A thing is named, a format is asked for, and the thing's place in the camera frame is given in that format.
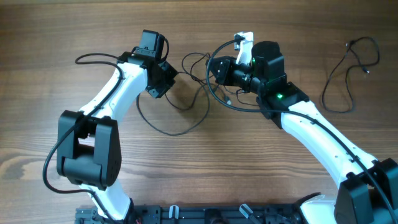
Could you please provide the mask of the black USB cable thick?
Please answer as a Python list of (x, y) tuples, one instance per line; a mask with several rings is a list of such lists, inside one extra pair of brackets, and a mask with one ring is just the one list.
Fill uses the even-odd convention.
[(195, 129), (196, 127), (198, 127), (200, 124), (202, 124), (202, 122), (204, 122), (204, 120), (207, 118), (207, 116), (208, 116), (208, 114), (209, 114), (209, 112), (210, 112), (210, 105), (211, 105), (211, 103), (210, 103), (210, 96), (209, 96), (208, 91), (205, 90), (205, 87), (204, 87), (204, 86), (205, 86), (205, 85), (200, 85), (200, 87), (202, 87), (201, 90), (204, 90), (204, 91), (205, 91), (205, 94), (206, 94), (206, 98), (207, 98), (207, 102), (208, 102), (207, 110), (206, 110), (205, 114), (203, 115), (203, 117), (201, 118), (201, 120), (199, 120), (196, 124), (194, 124), (193, 126), (191, 126), (190, 128), (188, 128), (188, 129), (186, 129), (186, 130), (184, 130), (184, 131), (182, 131), (182, 132), (179, 132), (179, 133), (168, 133), (168, 132), (166, 132), (166, 131), (163, 131), (163, 130), (161, 130), (161, 129), (155, 127), (152, 123), (150, 123), (150, 122), (146, 119), (146, 117), (144, 116), (144, 114), (143, 114), (143, 112), (142, 112), (142, 110), (141, 110), (141, 107), (140, 107), (140, 96), (141, 96), (141, 95), (138, 95), (138, 97), (137, 97), (137, 99), (136, 99), (136, 108), (137, 108), (137, 111), (138, 111), (139, 115), (141, 116), (141, 118), (142, 118), (151, 128), (153, 128), (155, 131), (157, 131), (157, 132), (159, 132), (159, 133), (161, 133), (161, 134), (164, 134), (164, 135), (167, 135), (167, 136), (181, 136), (181, 135), (187, 134), (187, 133), (189, 133), (190, 131), (192, 131), (193, 129)]

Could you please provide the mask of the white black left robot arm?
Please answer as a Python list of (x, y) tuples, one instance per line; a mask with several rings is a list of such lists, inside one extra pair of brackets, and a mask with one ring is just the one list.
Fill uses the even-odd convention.
[(50, 152), (57, 157), (57, 172), (91, 196), (97, 223), (140, 222), (118, 180), (118, 125), (143, 91), (160, 98), (175, 83), (177, 71), (166, 61), (168, 53), (162, 34), (144, 30), (140, 44), (112, 63), (114, 74), (102, 90), (79, 111), (66, 110), (58, 120), (58, 141)]

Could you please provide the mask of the black USB cable thin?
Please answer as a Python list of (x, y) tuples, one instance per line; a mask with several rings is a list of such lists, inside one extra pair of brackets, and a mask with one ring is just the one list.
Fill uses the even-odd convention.
[[(190, 67), (190, 71), (188, 72), (188, 71), (185, 69), (185, 67), (184, 67), (184, 60), (185, 60), (188, 56), (191, 56), (191, 55), (201, 55), (201, 58), (192, 64), (192, 66)], [(200, 85), (205, 85), (205, 84), (206, 84), (206, 83), (205, 83), (205, 79), (199, 79), (198, 77), (196, 77), (196, 76), (194, 76), (194, 75), (192, 74), (193, 67), (194, 67), (198, 62), (202, 61), (204, 58), (210, 58), (210, 53), (207, 52), (207, 53), (204, 54), (204, 53), (199, 53), (199, 52), (192, 52), (192, 53), (187, 54), (187, 55), (184, 56), (184, 58), (182, 59), (182, 68), (183, 68), (183, 71), (182, 71), (182, 72), (178, 72), (178, 73), (187, 74), (187, 75), (189, 75), (189, 76), (191, 77), (191, 79), (192, 79), (193, 81), (198, 82)], [(243, 102), (243, 101), (241, 101), (241, 100), (239, 99), (239, 95), (244, 94), (244, 92), (243, 92), (242, 89), (238, 89), (238, 90), (236, 90), (235, 92), (232, 92), (232, 91), (230, 91), (229, 89), (227, 89), (225, 86), (223, 86), (223, 88), (224, 88), (224, 90), (221, 91), (221, 92), (222, 92), (222, 95), (223, 95), (223, 99), (224, 99), (224, 102), (227, 103), (228, 105), (232, 105), (233, 102), (232, 102), (231, 98), (226, 94), (226, 92), (228, 92), (230, 95), (234, 95), (234, 96), (236, 97), (237, 101), (238, 101), (239, 103), (241, 103), (242, 105), (256, 106), (255, 104), (246, 103), (246, 102)], [(200, 92), (201, 89), (202, 89), (202, 87), (199, 87), (199, 89), (198, 89), (197, 92), (195, 93), (195, 96), (193, 97), (193, 101), (191, 102), (190, 106), (188, 106), (187, 108), (178, 107), (178, 106), (176, 106), (175, 104), (173, 104), (173, 103), (169, 100), (169, 98), (168, 98), (167, 95), (165, 95), (165, 97), (166, 97), (166, 100), (167, 100), (174, 108), (176, 108), (176, 109), (178, 109), (178, 110), (181, 110), (181, 111), (188, 111), (188, 110), (190, 110), (190, 109), (192, 109), (192, 108), (194, 107), (195, 102), (196, 102), (196, 99), (197, 99), (197, 96), (198, 96), (198, 94), (199, 94), (199, 92)]]

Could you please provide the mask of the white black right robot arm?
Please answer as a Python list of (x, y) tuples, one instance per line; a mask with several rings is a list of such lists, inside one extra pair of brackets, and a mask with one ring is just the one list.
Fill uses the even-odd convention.
[(397, 162), (377, 160), (339, 132), (310, 98), (287, 81), (278, 43), (233, 41), (237, 57), (213, 53), (206, 76), (254, 93), (258, 112), (302, 143), (337, 186), (335, 198), (308, 195), (282, 215), (291, 223), (396, 223)]

